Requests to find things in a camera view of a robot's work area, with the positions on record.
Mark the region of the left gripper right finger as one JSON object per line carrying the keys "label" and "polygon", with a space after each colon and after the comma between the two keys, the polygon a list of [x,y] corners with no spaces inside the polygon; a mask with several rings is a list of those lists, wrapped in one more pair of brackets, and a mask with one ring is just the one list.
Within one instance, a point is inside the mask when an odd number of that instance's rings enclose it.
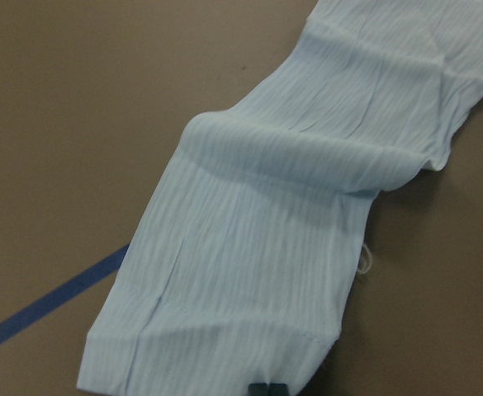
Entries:
{"label": "left gripper right finger", "polygon": [[288,396],[287,384],[271,383],[268,386],[268,396]]}

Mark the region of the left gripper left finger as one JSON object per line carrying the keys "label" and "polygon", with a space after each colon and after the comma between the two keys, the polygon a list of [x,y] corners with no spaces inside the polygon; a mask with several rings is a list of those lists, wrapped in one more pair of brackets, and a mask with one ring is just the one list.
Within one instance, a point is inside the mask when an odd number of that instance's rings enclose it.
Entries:
{"label": "left gripper left finger", "polygon": [[248,396],[268,396],[269,386],[265,383],[253,383],[248,386]]}

